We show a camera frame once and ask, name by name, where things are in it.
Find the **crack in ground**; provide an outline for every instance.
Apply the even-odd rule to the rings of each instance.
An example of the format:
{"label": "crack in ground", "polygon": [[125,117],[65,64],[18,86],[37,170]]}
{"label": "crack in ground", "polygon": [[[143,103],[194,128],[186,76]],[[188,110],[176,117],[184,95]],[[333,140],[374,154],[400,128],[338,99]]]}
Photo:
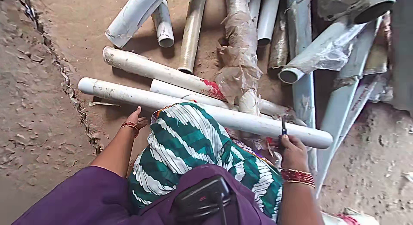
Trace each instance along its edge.
{"label": "crack in ground", "polygon": [[56,67],[59,68],[60,74],[64,78],[64,82],[62,86],[65,87],[65,94],[69,96],[70,100],[74,103],[77,112],[80,115],[80,124],[85,127],[85,134],[89,138],[90,145],[96,150],[95,154],[100,154],[102,146],[98,144],[100,138],[94,138],[90,134],[90,124],[87,120],[87,114],[83,112],[85,109],[84,106],[81,105],[80,100],[78,100],[79,96],[76,95],[75,90],[70,86],[70,78],[68,77],[67,73],[70,72],[70,69],[64,66],[64,64],[60,61],[59,55],[55,52],[54,46],[52,44],[52,40],[46,36],[46,32],[44,31],[44,24],[39,21],[39,13],[33,8],[30,0],[18,0],[20,4],[25,8],[24,14],[34,23],[35,29],[42,35],[43,37],[43,44],[49,48],[52,56],[53,56],[53,63]]}

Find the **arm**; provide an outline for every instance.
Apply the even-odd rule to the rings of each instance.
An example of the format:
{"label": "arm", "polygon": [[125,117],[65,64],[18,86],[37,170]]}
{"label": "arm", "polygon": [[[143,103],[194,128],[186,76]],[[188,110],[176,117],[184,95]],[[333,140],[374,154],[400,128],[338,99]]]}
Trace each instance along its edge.
{"label": "arm", "polygon": [[[145,127],[148,121],[145,117],[139,118],[141,107],[133,112],[127,121],[137,124],[138,129]],[[132,127],[122,127],[116,136],[102,151],[100,155],[91,163],[92,166],[105,168],[121,177],[126,177],[129,159],[131,158],[133,141],[138,131]]]}
{"label": "arm", "polygon": [[[309,172],[307,148],[304,144],[292,135],[283,135],[281,143],[285,147],[281,166]],[[281,225],[324,225],[314,193],[314,188],[309,185],[284,183],[279,223]]]}

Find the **pile of pipes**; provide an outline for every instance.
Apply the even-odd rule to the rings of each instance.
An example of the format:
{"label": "pile of pipes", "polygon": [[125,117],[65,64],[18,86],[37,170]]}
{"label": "pile of pipes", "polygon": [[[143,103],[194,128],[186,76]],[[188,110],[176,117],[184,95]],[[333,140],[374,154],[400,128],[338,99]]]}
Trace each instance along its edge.
{"label": "pile of pipes", "polygon": [[[228,43],[218,45],[224,67],[215,82],[193,75],[205,1],[190,0],[177,69],[121,49],[103,50],[107,64],[152,78],[150,91],[91,78],[80,80],[79,89],[153,109],[194,99],[220,124],[241,131],[241,139],[255,149],[268,148],[266,138],[281,135],[279,118],[287,115],[288,133],[309,147],[318,195],[337,148],[366,102],[383,100],[391,91],[389,11],[396,0],[226,0]],[[312,1],[318,4],[313,14]],[[167,0],[129,0],[105,34],[122,48],[151,15],[159,45],[174,45]],[[330,23],[314,40],[312,18]],[[268,71],[292,84],[294,110],[257,95],[263,72],[256,51],[266,45],[271,46]],[[314,70],[338,71],[319,130]]]}

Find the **hand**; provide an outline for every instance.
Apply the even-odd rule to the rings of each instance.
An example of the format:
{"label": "hand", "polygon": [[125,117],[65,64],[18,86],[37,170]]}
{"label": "hand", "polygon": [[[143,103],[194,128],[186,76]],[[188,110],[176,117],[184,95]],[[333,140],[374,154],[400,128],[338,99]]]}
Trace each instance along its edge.
{"label": "hand", "polygon": [[136,123],[137,128],[139,130],[145,127],[149,123],[146,117],[142,117],[142,118],[139,117],[141,111],[142,111],[142,108],[138,106],[136,111],[134,111],[126,120],[126,121]]}
{"label": "hand", "polygon": [[[281,144],[284,146],[283,150],[279,150],[282,155],[281,167],[309,172],[307,148],[301,140],[293,135],[283,135]],[[278,141],[271,143],[271,146],[277,145]]]}

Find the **purple clothing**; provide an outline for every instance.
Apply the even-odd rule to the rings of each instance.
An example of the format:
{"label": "purple clothing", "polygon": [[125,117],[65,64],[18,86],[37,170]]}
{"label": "purple clothing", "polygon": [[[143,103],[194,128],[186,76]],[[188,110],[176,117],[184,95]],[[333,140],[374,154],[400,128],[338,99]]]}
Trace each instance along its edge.
{"label": "purple clothing", "polygon": [[[260,211],[254,193],[217,165],[202,165],[182,175],[176,190],[131,215],[128,182],[115,173],[96,166],[86,167],[68,178],[39,202],[30,207],[12,225],[175,225],[171,213],[175,197],[203,179],[222,175],[236,194],[236,204],[225,207],[228,224],[274,225]],[[219,213],[208,218],[204,225],[219,225]]]}

